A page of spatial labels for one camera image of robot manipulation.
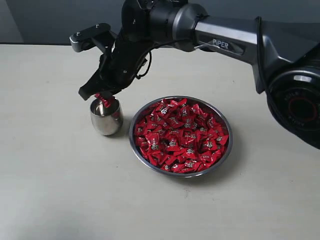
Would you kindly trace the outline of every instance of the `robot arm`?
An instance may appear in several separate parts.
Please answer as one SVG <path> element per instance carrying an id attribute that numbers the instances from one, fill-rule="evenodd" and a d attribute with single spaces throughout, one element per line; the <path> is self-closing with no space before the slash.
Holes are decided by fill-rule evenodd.
<path id="1" fill-rule="evenodd" d="M 320 149 L 320 23 L 208 16 L 188 0 L 126 0 L 118 35 L 99 24 L 70 37 L 76 52 L 97 46 L 99 68 L 80 88 L 109 98 L 138 77 L 152 49 L 217 52 L 252 65 L 256 91 L 287 130 Z"/>

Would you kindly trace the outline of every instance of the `white tabletop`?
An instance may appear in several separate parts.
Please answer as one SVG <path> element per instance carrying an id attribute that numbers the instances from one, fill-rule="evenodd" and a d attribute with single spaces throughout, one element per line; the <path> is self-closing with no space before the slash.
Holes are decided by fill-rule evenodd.
<path id="1" fill-rule="evenodd" d="M 0 240 L 319 239 L 319 152 L 276 123 L 249 65 L 153 51 L 150 73 L 117 95 L 125 125 L 108 138 L 93 129 L 92 99 L 78 95 L 99 56 L 0 46 Z M 131 118 L 169 95 L 229 120 L 234 147 L 215 172 L 176 179 L 135 157 Z"/>

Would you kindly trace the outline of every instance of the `candy wrapper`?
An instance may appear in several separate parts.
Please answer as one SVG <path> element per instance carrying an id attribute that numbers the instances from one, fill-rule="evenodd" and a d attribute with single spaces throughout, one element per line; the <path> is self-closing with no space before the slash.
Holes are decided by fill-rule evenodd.
<path id="1" fill-rule="evenodd" d="M 229 134 L 199 104 L 162 100 L 144 111 L 135 125 L 135 144 L 143 158 L 166 172 L 201 172 L 225 154 Z"/>

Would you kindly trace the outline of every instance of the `gray wall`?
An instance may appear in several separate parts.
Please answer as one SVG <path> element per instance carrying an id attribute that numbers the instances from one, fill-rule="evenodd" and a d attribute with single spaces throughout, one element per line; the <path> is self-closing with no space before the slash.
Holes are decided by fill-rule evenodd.
<path id="1" fill-rule="evenodd" d="M 64 44 L 69 35 L 96 23 L 121 27 L 124 0 L 7 0 L 26 43 Z M 320 0 L 189 0 L 210 15 L 283 22 L 320 22 Z"/>
<path id="2" fill-rule="evenodd" d="M 20 43 L 23 39 L 5 0 L 0 0 L 0 42 Z"/>

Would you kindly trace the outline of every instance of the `metal bowl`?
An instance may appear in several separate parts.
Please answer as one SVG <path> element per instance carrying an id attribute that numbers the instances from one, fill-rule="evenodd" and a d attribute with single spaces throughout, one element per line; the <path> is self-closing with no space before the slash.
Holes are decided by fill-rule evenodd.
<path id="1" fill-rule="evenodd" d="M 174 172 L 168 172 L 168 171 L 164 171 L 156 166 L 153 166 L 150 162 L 148 162 L 139 152 L 136 143 L 135 143 L 135 126 L 136 124 L 141 121 L 142 118 L 145 117 L 145 112 L 146 110 L 153 104 L 162 101 L 163 99 L 166 100 L 175 100 L 175 101 L 181 101 L 182 99 L 187 99 L 187 104 L 188 105 L 194 105 L 194 104 L 199 104 L 200 108 L 202 108 L 205 112 L 207 113 L 213 113 L 216 121 L 218 123 L 220 123 L 224 129 L 226 129 L 226 131 L 229 134 L 229 139 L 228 142 L 226 144 L 227 148 L 226 151 L 224 153 L 224 155 L 222 156 L 222 158 L 214 165 L 212 165 L 211 167 L 209 167 L 208 169 L 205 169 L 203 171 L 199 171 L 199 172 L 193 172 L 193 173 L 174 173 Z M 211 172 L 213 170 L 215 170 L 216 168 L 218 168 L 228 157 L 228 155 L 231 152 L 231 148 L 233 145 L 233 134 L 232 134 L 232 130 L 230 127 L 230 124 L 228 123 L 227 119 L 225 118 L 225 116 L 223 116 L 223 114 L 216 109 L 214 106 L 210 105 L 209 103 L 206 103 L 205 101 L 193 98 L 193 97 L 189 97 L 189 96 L 167 96 L 167 97 L 162 97 L 159 99 L 156 99 L 152 102 L 149 102 L 148 104 L 146 104 L 144 107 L 142 107 L 137 113 L 136 115 L 133 117 L 132 121 L 131 121 L 131 125 L 130 125 L 130 129 L 129 129 L 129 140 L 130 140 L 130 144 L 131 147 L 134 151 L 134 154 L 138 157 L 138 159 L 147 167 L 151 168 L 152 170 L 161 173 L 161 174 L 165 174 L 165 175 L 169 175 L 169 176 L 173 176 L 173 177 L 180 177 L 180 178 L 192 178 L 192 177 L 196 177 L 196 176 L 200 176 L 203 174 L 207 174 L 208 172 Z"/>

